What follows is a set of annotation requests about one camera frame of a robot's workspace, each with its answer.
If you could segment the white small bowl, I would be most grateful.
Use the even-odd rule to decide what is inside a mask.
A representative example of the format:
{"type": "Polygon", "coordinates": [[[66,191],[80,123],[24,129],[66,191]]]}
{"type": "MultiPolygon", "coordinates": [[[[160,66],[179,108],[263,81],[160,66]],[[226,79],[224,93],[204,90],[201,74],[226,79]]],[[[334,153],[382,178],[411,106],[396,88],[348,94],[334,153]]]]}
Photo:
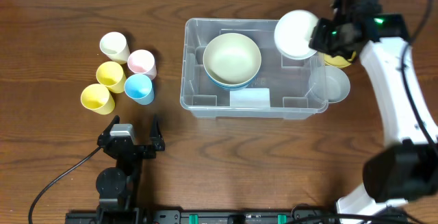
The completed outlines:
{"type": "Polygon", "coordinates": [[[316,54],[309,43],[317,22],[317,16],[306,10],[293,10],[282,16],[274,29],[277,49],[293,60],[304,60],[316,54]]]}

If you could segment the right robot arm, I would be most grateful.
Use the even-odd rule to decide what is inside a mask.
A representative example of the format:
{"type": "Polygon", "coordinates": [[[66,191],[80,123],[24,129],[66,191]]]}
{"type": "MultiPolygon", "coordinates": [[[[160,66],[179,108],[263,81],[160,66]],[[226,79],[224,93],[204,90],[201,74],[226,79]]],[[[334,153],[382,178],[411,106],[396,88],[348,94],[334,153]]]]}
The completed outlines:
{"type": "Polygon", "coordinates": [[[383,121],[385,150],[363,167],[363,182],[336,203],[340,223],[382,223],[383,212],[437,192],[437,125],[415,69],[400,14],[378,0],[334,0],[334,17],[314,27],[309,46],[331,56],[357,56],[383,121]]]}

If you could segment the dark blue large bowl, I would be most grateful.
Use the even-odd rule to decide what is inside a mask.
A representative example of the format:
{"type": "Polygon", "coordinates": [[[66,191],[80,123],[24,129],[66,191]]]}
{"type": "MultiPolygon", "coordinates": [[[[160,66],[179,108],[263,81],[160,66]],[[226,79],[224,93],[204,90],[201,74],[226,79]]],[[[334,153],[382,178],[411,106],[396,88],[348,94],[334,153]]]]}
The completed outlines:
{"type": "Polygon", "coordinates": [[[234,91],[234,90],[241,90],[241,89],[246,88],[251,83],[251,81],[243,83],[243,84],[238,84],[238,85],[226,85],[226,84],[222,84],[220,82],[214,81],[214,80],[213,80],[213,83],[215,83],[215,85],[217,85],[225,90],[234,91]]]}

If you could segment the yellow small bowl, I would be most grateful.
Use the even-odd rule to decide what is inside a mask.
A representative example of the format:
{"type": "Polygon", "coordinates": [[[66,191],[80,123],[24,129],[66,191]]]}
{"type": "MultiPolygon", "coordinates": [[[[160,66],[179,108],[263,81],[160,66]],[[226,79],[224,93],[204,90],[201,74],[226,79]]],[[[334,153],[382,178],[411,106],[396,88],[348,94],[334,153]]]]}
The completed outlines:
{"type": "Polygon", "coordinates": [[[323,58],[324,58],[326,65],[334,66],[334,67],[337,67],[339,69],[343,69],[343,68],[346,68],[347,66],[350,66],[353,63],[355,56],[356,56],[356,52],[354,51],[352,54],[352,57],[348,60],[346,60],[345,58],[343,58],[341,56],[332,57],[332,56],[327,55],[327,54],[324,54],[323,58]]]}

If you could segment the beige large bowl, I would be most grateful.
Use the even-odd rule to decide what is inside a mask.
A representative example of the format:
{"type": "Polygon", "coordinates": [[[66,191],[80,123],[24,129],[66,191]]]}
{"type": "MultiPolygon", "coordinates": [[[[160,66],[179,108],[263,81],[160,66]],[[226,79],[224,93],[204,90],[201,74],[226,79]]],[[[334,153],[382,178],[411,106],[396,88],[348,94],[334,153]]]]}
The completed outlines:
{"type": "Polygon", "coordinates": [[[245,83],[258,74],[261,52],[248,36],[228,33],[216,36],[205,47],[203,66],[208,75],[227,85],[245,83]]]}

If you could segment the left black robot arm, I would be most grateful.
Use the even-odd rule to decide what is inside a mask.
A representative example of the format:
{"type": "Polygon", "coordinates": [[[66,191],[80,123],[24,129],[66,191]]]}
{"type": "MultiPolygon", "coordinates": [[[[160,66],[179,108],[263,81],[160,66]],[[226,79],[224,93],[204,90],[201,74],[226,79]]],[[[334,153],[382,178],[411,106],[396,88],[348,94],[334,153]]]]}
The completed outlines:
{"type": "Polygon", "coordinates": [[[156,116],[151,124],[149,142],[137,145],[135,141],[133,125],[121,124],[119,116],[115,116],[98,137],[97,145],[116,161],[116,166],[103,170],[96,179],[99,206],[104,210],[125,211],[133,208],[142,161],[154,159],[158,151],[165,150],[156,116]]]}

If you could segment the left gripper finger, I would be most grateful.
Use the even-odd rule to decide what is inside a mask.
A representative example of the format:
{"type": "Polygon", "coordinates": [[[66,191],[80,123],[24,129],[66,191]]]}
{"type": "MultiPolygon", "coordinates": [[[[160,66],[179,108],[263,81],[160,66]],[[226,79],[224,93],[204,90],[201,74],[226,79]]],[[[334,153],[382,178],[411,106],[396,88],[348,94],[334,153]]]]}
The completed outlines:
{"type": "Polygon", "coordinates": [[[120,123],[120,117],[119,117],[119,115],[115,115],[114,118],[112,119],[112,121],[110,122],[110,124],[103,130],[101,135],[102,136],[109,136],[113,126],[115,124],[119,124],[119,123],[120,123]]]}
{"type": "Polygon", "coordinates": [[[164,138],[159,128],[158,117],[156,114],[153,116],[149,139],[152,145],[165,145],[164,138]]]}

